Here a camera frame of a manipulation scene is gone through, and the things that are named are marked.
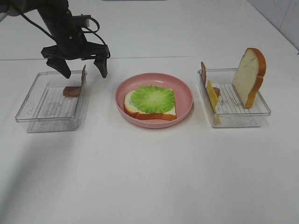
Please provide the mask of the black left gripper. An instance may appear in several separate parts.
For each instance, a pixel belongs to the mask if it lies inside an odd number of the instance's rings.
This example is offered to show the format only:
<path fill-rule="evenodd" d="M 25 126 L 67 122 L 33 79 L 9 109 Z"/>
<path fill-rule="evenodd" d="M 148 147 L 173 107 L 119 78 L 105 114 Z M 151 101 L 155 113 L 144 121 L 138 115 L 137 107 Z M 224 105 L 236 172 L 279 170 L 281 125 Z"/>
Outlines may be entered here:
<path fill-rule="evenodd" d="M 46 64 L 58 71 L 65 78 L 71 76 L 66 60 L 94 60 L 94 65 L 99 69 L 103 78 L 107 77 L 107 59 L 110 51 L 106 44 L 87 41 L 80 28 L 49 28 L 56 45 L 45 47 L 41 54 L 48 58 Z"/>

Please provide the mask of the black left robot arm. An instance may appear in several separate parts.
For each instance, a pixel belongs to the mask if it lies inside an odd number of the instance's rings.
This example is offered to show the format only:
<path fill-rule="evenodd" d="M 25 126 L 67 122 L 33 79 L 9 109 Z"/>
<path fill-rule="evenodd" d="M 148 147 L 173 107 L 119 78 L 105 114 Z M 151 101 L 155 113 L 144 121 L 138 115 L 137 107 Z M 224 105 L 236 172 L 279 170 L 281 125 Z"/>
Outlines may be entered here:
<path fill-rule="evenodd" d="M 70 78 L 68 60 L 94 60 L 103 78 L 107 76 L 107 59 L 110 51 L 105 42 L 89 42 L 86 34 L 97 34 L 89 28 L 93 21 L 97 28 L 100 24 L 90 15 L 72 15 L 66 0 L 2 0 L 0 11 L 9 16 L 22 16 L 33 26 L 40 29 L 56 44 L 42 49 L 47 65 L 65 78 Z"/>

